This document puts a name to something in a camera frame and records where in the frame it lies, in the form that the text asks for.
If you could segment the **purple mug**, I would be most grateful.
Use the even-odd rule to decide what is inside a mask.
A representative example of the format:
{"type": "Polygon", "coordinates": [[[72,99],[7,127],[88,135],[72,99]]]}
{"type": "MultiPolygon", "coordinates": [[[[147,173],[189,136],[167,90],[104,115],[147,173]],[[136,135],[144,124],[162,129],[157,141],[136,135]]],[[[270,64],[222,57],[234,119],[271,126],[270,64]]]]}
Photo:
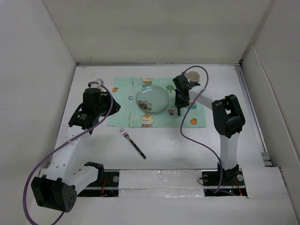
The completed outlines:
{"type": "Polygon", "coordinates": [[[196,71],[189,71],[186,74],[186,78],[189,80],[190,83],[199,83],[200,74],[196,71]]]}

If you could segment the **silver fork dark handle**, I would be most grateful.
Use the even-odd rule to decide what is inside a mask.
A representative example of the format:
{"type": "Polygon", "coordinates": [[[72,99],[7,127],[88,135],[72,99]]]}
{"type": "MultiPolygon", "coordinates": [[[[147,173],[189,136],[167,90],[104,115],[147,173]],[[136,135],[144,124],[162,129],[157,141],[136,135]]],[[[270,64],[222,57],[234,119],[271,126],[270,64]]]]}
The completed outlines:
{"type": "Polygon", "coordinates": [[[136,143],[130,138],[126,130],[124,128],[121,128],[120,132],[134,146],[134,148],[138,151],[138,153],[142,156],[142,158],[146,159],[145,154],[140,150],[140,148],[136,145],[136,143]]]}

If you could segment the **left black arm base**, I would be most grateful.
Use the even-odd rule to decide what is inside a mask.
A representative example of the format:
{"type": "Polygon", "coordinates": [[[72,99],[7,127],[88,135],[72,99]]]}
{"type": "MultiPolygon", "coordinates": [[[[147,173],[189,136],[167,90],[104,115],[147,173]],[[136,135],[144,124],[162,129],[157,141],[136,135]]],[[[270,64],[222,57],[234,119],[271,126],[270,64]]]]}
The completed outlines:
{"type": "Polygon", "coordinates": [[[97,179],[90,183],[78,197],[118,197],[119,196],[119,171],[107,171],[102,164],[87,162],[85,166],[98,170],[97,179]]]}

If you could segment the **pale green glass plate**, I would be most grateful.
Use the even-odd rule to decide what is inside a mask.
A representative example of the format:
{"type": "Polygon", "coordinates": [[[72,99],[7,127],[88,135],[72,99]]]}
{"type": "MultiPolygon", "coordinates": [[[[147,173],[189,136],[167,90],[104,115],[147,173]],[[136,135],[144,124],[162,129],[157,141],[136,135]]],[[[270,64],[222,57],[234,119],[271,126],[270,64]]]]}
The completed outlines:
{"type": "Polygon", "coordinates": [[[137,106],[144,112],[159,113],[169,105],[169,102],[167,90],[157,85],[143,87],[136,95],[137,106]]]}

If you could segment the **green cartoon print cloth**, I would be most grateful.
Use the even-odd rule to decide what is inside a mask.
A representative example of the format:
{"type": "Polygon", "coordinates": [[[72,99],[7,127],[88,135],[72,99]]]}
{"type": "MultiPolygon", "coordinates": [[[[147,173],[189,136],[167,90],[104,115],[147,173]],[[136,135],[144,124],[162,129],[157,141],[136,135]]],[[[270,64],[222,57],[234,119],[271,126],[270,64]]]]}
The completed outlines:
{"type": "Polygon", "coordinates": [[[204,107],[201,104],[191,104],[180,110],[178,115],[175,107],[175,86],[173,79],[167,78],[140,78],[116,77],[113,82],[112,96],[121,106],[119,112],[110,116],[107,122],[109,127],[128,128],[178,128],[188,108],[191,107],[183,127],[205,128],[206,118],[204,107]],[[157,85],[169,96],[168,106],[160,112],[155,111],[155,103],[163,102],[163,92],[159,91],[152,102],[148,99],[137,99],[142,88],[157,85]]]}

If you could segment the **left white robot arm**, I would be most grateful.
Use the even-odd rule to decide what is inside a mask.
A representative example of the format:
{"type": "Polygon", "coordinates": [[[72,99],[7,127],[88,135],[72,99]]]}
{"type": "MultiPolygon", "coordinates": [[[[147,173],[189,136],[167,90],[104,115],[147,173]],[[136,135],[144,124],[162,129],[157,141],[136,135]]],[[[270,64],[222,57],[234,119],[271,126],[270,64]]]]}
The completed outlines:
{"type": "Polygon", "coordinates": [[[99,186],[106,181],[102,164],[87,162],[77,172],[74,166],[94,128],[119,110],[120,105],[107,88],[98,82],[88,84],[82,103],[68,123],[65,142],[58,148],[42,176],[34,177],[31,182],[38,206],[70,212],[78,194],[88,185],[99,186]]]}

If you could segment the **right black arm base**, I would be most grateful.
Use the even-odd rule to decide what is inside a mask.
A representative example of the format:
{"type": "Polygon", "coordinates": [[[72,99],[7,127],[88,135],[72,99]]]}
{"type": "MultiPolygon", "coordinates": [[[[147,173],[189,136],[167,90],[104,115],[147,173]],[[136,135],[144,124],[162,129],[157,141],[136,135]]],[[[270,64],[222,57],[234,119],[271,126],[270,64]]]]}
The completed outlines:
{"type": "Polygon", "coordinates": [[[245,196],[246,184],[239,165],[227,171],[218,164],[216,170],[202,170],[198,183],[204,188],[204,196],[245,196]]]}

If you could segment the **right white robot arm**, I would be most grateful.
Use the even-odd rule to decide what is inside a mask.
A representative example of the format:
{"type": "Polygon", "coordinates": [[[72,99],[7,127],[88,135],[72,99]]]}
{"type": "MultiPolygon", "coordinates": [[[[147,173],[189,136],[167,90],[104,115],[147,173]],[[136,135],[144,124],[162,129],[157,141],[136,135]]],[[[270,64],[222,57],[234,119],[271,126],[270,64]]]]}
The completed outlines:
{"type": "Polygon", "coordinates": [[[245,117],[237,97],[233,94],[221,96],[208,89],[202,89],[200,84],[191,84],[184,75],[173,79],[175,84],[175,106],[180,115],[181,108],[189,106],[189,101],[209,108],[213,114],[216,131],[220,135],[220,162],[218,163],[217,180],[226,185],[238,173],[237,145],[245,117]]]}

